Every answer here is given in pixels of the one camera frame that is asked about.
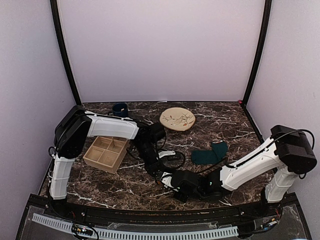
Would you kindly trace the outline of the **dark green sock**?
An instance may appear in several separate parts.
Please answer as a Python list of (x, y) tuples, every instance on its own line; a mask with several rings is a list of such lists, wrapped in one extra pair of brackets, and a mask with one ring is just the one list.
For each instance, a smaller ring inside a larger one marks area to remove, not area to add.
[(224, 141), (212, 142), (211, 150), (194, 150), (191, 161), (196, 165), (209, 165), (220, 163), (228, 152), (228, 145)]

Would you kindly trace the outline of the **wooden compartment box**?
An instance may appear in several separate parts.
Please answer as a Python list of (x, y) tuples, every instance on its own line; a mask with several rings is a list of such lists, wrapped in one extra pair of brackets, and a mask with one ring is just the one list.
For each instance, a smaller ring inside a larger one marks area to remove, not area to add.
[(115, 174), (119, 169), (130, 140), (121, 137), (97, 136), (83, 156), (84, 162), (96, 169)]

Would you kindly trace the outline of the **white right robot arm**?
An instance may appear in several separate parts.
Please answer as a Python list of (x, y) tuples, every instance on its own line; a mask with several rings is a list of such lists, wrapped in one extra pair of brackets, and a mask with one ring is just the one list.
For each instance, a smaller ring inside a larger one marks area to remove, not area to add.
[(220, 200), (244, 183), (277, 169), (262, 192), (264, 199), (255, 205), (255, 213), (266, 217), (294, 181), (304, 178), (317, 165), (313, 151), (315, 142), (307, 137), (311, 131), (283, 125), (276, 125), (270, 131), (271, 136), (264, 143), (231, 164), (219, 167), (206, 176), (178, 170), (167, 180), (162, 179), (162, 183), (171, 188), (177, 197)]

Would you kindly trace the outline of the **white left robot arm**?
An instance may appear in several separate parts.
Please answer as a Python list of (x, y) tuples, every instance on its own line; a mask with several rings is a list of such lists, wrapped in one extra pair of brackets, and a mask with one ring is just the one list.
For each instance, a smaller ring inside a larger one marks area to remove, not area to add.
[(129, 117), (93, 113), (75, 105), (55, 128), (54, 134), (54, 167), (48, 191), (53, 199), (50, 208), (60, 218), (67, 218), (71, 213), (70, 206), (63, 200), (67, 197), (72, 165), (82, 153), (88, 137), (131, 140), (149, 175), (154, 177), (158, 171), (165, 170), (157, 143), (166, 137), (166, 131), (159, 122), (149, 125)]

